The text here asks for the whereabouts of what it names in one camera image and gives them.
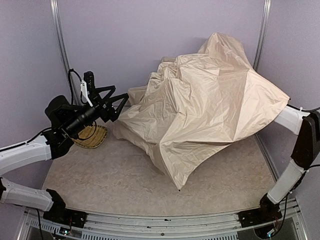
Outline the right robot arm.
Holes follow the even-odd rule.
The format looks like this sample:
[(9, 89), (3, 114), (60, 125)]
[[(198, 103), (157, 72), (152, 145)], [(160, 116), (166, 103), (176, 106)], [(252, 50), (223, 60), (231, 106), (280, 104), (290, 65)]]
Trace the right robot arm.
[(320, 153), (319, 110), (305, 110), (288, 105), (275, 118), (276, 123), (294, 133), (297, 139), (288, 166), (260, 200), (258, 210), (262, 215), (273, 217), (280, 213), (280, 202), (299, 185)]

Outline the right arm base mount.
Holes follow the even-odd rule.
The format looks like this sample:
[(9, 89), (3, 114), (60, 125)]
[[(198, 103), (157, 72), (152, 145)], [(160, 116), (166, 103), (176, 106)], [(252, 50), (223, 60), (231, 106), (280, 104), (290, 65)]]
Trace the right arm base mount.
[(275, 221), (276, 218), (281, 219), (282, 217), (283, 215), (279, 208), (263, 210), (261, 207), (259, 207), (240, 211), (238, 213), (239, 222), (242, 228), (272, 222)]

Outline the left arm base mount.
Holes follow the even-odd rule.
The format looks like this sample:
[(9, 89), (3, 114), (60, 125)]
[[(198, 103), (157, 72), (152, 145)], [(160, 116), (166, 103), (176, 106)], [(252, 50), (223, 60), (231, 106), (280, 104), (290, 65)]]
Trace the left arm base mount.
[(66, 225), (69, 227), (84, 228), (88, 214), (84, 211), (65, 208), (60, 212), (53, 210), (45, 211), (43, 218), (54, 223)]

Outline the beige folding umbrella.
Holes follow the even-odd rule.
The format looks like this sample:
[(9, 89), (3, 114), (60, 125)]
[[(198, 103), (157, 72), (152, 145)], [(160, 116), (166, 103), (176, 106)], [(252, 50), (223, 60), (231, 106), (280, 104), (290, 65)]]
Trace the beige folding umbrella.
[(197, 53), (161, 62), (113, 134), (182, 189), (201, 163), (266, 127), (289, 99), (253, 69), (237, 39), (214, 33)]

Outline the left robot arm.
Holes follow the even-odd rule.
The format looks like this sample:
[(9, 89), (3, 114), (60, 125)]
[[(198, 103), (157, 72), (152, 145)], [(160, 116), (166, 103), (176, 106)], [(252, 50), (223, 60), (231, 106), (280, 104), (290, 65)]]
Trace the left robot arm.
[[(55, 97), (45, 109), (51, 126), (41, 130), (33, 138), (3, 147), (0, 150), (0, 174), (47, 160), (65, 156), (79, 133), (88, 126), (96, 125), (97, 119), (104, 122), (116, 121), (125, 106), (129, 95), (113, 96), (115, 86), (90, 87), (87, 89), (87, 102), (73, 105), (65, 96)], [(66, 204), (52, 189), (40, 190), (0, 178), (0, 202), (42, 210), (53, 215), (64, 213)]]

